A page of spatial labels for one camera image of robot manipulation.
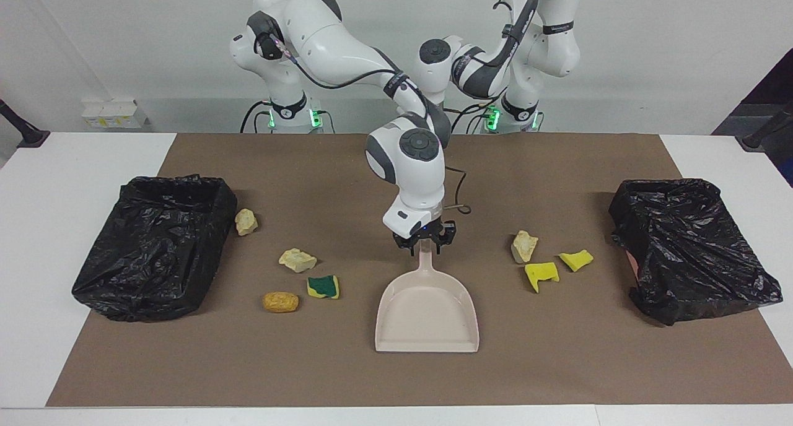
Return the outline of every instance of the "green and yellow sponge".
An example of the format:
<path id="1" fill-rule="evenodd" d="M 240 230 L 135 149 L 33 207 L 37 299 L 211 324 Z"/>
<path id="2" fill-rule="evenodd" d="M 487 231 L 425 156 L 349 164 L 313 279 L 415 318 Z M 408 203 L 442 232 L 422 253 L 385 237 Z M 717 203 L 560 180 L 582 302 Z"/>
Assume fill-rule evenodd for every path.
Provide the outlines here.
<path id="1" fill-rule="evenodd" d="M 332 274 L 325 277 L 309 277 L 306 282 L 306 288 L 311 297 L 319 297 L 320 299 L 323 297 L 329 297 L 330 299 L 339 298 L 339 279 L 332 276 Z"/>

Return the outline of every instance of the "black pole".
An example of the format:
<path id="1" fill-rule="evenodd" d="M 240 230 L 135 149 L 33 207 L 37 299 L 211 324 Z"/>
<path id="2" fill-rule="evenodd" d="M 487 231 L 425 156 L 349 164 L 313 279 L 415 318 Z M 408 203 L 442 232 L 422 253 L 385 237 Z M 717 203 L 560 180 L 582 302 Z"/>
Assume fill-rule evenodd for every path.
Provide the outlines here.
<path id="1" fill-rule="evenodd" d="M 738 143 L 741 144 L 741 147 L 747 150 L 747 152 L 762 152 L 763 149 L 761 144 L 763 143 L 763 139 L 771 135 L 771 133 L 775 133 L 788 124 L 791 124 L 793 121 L 788 121 L 791 116 L 793 116 L 793 101 L 785 104 L 785 107 L 782 107 L 779 113 L 772 116 L 771 119 L 757 129 L 755 133 L 744 136 L 743 138 L 738 138 Z"/>
<path id="2" fill-rule="evenodd" d="M 22 142 L 17 147 L 39 147 L 50 134 L 49 130 L 39 130 L 33 124 L 22 119 L 2 99 L 0 99 L 0 115 L 5 116 L 8 122 L 22 133 Z"/>

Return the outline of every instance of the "yellow foam piece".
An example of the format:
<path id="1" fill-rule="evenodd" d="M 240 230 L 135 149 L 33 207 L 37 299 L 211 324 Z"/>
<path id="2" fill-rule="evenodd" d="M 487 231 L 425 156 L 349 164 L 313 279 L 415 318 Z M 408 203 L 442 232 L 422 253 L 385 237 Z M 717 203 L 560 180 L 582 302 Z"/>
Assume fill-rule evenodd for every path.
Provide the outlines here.
<path id="1" fill-rule="evenodd" d="M 537 282 L 547 280 L 559 282 L 559 271 L 556 269 L 556 263 L 529 263 L 524 269 L 526 270 L 526 276 L 529 277 L 529 283 L 537 293 L 540 292 Z"/>
<path id="2" fill-rule="evenodd" d="M 578 251 L 575 254 L 567 254 L 561 253 L 559 254 L 559 259 L 562 262 L 566 263 L 567 266 L 570 267 L 570 270 L 575 273 L 576 271 L 581 269 L 581 266 L 587 265 L 592 262 L 595 258 L 592 257 L 592 254 L 589 254 L 587 250 Z"/>

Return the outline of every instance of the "trash bag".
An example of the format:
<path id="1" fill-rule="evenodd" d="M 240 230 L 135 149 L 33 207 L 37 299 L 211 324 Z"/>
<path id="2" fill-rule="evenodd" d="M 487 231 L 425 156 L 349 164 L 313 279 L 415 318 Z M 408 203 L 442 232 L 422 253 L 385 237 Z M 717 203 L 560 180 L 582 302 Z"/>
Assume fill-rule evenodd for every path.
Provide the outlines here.
<path id="1" fill-rule="evenodd" d="M 694 178 L 626 180 L 611 201 L 613 238 L 638 265 L 629 296 L 663 324 L 782 302 L 779 282 L 763 269 L 720 194 Z"/>
<path id="2" fill-rule="evenodd" d="M 121 187 L 72 295 L 114 321 L 162 321 L 196 310 L 236 206 L 222 178 L 133 178 Z"/>

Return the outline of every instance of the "white wall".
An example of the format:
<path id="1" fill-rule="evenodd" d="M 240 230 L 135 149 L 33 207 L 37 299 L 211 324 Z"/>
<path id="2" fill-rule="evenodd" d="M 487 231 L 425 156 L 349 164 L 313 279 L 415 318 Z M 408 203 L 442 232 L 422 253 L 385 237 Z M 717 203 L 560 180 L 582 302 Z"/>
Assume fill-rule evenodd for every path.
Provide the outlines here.
<path id="1" fill-rule="evenodd" d="M 252 0 L 0 0 L 0 96 L 43 129 L 83 130 L 83 98 L 136 98 L 158 131 L 233 131 L 260 80 L 235 67 L 229 38 Z M 459 34 L 489 47 L 495 0 L 338 0 L 351 33 L 410 71 L 424 40 Z M 709 133 L 793 46 L 793 0 L 582 0 L 580 66 L 549 78 L 549 131 Z M 368 87 L 318 92 L 336 125 Z M 450 105 L 463 105 L 453 93 Z M 382 121 L 391 106 L 379 105 Z M 9 150 L 0 122 L 0 155 Z"/>

